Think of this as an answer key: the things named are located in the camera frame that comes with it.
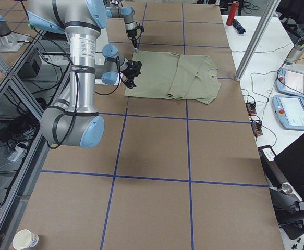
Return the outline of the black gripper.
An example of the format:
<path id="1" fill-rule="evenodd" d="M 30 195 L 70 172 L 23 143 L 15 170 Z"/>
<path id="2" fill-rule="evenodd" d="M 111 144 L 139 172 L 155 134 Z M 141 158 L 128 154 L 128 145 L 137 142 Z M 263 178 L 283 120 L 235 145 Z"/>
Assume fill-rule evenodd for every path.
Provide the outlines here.
<path id="1" fill-rule="evenodd" d="M 140 34 L 144 32 L 144 26 L 140 23 L 136 23 L 135 28 L 131 30 L 126 30 L 127 37 L 131 39 L 136 53 L 139 51 L 139 46 L 137 42 L 137 38 L 139 37 L 138 31 L 140 32 Z"/>
<path id="2" fill-rule="evenodd" d="M 126 80 L 124 81 L 124 85 L 127 88 L 135 88 L 135 82 L 134 82 L 134 77 L 137 77 L 138 75 L 141 74 L 141 67 L 142 67 L 142 62 L 140 61 L 133 61 L 129 60 L 127 62 L 127 73 L 126 73 Z"/>

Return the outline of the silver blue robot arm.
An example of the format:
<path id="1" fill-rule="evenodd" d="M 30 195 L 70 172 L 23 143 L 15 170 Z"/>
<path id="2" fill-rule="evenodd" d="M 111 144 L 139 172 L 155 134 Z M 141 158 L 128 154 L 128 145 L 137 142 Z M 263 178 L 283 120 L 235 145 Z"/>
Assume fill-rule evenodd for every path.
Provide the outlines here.
<path id="1" fill-rule="evenodd" d="M 134 88 L 141 62 L 124 57 L 118 48 L 106 44 L 101 48 L 104 64 L 96 63 L 97 40 L 108 18 L 123 18 L 128 38 L 136 43 L 144 31 L 134 20 L 131 6 L 115 7 L 106 1 L 31 1 L 29 23 L 35 28 L 64 34 L 70 46 L 69 80 L 58 99 L 43 113 L 40 130 L 48 146 L 95 147 L 104 133 L 104 119 L 94 104 L 95 80 L 106 85 L 123 81 Z"/>
<path id="2" fill-rule="evenodd" d="M 104 1 L 104 3 L 107 17 L 123 19 L 127 38 L 132 42 L 135 52 L 138 52 L 138 39 L 144 32 L 144 26 L 135 22 L 133 7 L 123 6 L 122 1 Z"/>

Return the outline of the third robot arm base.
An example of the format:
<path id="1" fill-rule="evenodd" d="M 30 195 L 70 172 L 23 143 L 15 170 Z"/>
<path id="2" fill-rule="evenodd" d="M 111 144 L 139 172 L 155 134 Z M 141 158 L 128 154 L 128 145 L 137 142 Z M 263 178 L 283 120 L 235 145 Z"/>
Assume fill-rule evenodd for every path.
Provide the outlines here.
<path id="1" fill-rule="evenodd" d="M 0 15 L 0 52 L 18 52 L 26 41 L 28 37 L 23 34 L 14 34 Z"/>

